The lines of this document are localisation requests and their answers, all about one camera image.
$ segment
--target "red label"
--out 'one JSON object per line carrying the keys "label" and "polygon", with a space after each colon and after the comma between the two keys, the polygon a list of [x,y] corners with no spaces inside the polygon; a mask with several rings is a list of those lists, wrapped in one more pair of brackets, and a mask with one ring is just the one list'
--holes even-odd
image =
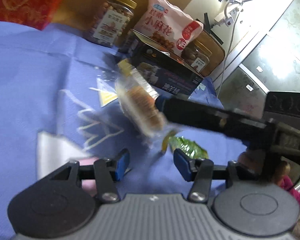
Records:
{"label": "red label", "polygon": [[187,43],[186,43],[186,41],[183,38],[180,38],[177,41],[177,44],[176,44],[177,48],[180,49],[180,50],[185,49],[186,45],[187,45]]}
{"label": "red label", "polygon": [[189,40],[191,37],[191,33],[200,26],[200,24],[196,21],[193,21],[192,23],[188,24],[183,31],[182,31],[182,37],[185,38],[185,40]]}

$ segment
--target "ribbed gray surface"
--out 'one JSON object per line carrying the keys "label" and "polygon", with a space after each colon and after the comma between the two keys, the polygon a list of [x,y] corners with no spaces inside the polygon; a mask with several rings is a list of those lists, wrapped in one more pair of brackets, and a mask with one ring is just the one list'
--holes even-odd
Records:
{"label": "ribbed gray surface", "polygon": [[[31,239],[17,235],[14,240]],[[220,225],[207,206],[185,201],[180,194],[128,194],[103,205],[85,228],[58,240],[244,240],[252,239]],[[294,240],[290,234],[271,240]]]}

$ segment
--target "tablecloth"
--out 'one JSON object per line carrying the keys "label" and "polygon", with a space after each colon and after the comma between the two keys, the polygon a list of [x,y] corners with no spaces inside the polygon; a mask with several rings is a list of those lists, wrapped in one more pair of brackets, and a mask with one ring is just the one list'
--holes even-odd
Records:
{"label": "tablecloth", "polygon": [[[96,88],[98,78],[114,87],[118,58],[115,50],[80,36],[64,25],[50,24],[38,31],[0,22],[0,239],[14,234],[6,212],[10,199],[36,181],[37,133],[42,130],[61,133],[98,157],[113,157],[128,148],[132,171],[116,184],[121,197],[127,192],[186,195],[191,187],[169,150],[162,155],[157,147],[144,144],[118,100],[100,107],[98,92],[89,88]],[[222,107],[209,78],[190,99]],[[82,133],[78,128],[91,120],[95,125]],[[215,164],[226,165],[246,148],[205,130],[189,128],[180,135],[205,148]],[[221,184],[214,181],[212,193]]]}

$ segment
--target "white and pink package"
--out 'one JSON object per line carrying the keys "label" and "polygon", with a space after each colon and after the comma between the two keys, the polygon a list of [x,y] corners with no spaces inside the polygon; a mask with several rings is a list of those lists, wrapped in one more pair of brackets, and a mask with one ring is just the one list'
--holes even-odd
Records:
{"label": "white and pink package", "polygon": [[167,0],[149,0],[148,11],[134,29],[180,56],[202,32],[203,23],[194,21]]}

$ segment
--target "black cardboard box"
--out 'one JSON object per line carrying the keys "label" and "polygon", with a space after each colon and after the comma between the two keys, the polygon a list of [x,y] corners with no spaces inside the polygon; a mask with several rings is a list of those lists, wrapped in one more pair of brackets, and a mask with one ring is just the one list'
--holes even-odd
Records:
{"label": "black cardboard box", "polygon": [[203,77],[188,63],[157,42],[134,30],[130,38],[129,61],[149,84],[189,96],[202,82]]}

